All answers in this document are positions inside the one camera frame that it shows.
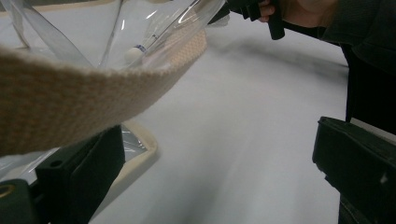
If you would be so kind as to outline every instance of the transparent plastic sheet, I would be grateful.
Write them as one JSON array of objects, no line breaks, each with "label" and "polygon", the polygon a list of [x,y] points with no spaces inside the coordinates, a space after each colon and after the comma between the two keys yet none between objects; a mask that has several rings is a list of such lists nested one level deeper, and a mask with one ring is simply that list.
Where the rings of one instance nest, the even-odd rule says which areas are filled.
[{"label": "transparent plastic sheet", "polygon": [[[1,45],[76,66],[161,69],[224,1],[96,0],[33,7],[23,0],[0,2],[6,10],[0,11]],[[146,151],[133,133],[123,129],[122,135],[127,161]],[[0,181],[32,183],[34,169],[56,150],[0,158]]]}]

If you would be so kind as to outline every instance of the white surface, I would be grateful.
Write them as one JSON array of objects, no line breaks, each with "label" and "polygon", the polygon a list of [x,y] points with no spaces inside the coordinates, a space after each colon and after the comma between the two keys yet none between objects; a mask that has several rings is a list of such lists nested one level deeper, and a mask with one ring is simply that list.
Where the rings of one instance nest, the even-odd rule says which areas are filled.
[{"label": "white surface", "polygon": [[343,119],[339,48],[232,15],[205,55],[135,120],[160,158],[92,223],[335,224],[338,193],[312,162],[320,116]]}]

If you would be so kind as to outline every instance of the sleeve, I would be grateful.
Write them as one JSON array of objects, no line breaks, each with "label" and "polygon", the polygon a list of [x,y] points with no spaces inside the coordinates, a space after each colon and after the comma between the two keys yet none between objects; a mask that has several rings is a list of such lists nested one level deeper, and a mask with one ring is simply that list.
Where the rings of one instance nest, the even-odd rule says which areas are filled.
[{"label": "sleeve", "polygon": [[339,0],[320,39],[351,45],[361,60],[396,76],[396,1]]}]

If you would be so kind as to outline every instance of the hand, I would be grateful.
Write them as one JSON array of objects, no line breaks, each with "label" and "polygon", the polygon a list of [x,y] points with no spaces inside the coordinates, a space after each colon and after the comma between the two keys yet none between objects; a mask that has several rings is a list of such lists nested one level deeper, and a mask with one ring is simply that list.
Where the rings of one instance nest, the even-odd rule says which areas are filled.
[{"label": "hand", "polygon": [[[303,27],[329,26],[337,2],[338,0],[279,0],[283,20]],[[275,7],[271,5],[271,0],[264,0],[259,6],[262,12],[260,21],[268,22]]]}]

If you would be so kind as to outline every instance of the beige fabric strap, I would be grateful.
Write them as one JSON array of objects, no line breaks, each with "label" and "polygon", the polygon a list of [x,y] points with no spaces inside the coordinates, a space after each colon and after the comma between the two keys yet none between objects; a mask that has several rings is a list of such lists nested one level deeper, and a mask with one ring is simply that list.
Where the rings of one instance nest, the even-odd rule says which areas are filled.
[{"label": "beige fabric strap", "polygon": [[205,32],[166,70],[99,70],[0,46],[0,156],[76,143],[141,113],[204,52]]}]

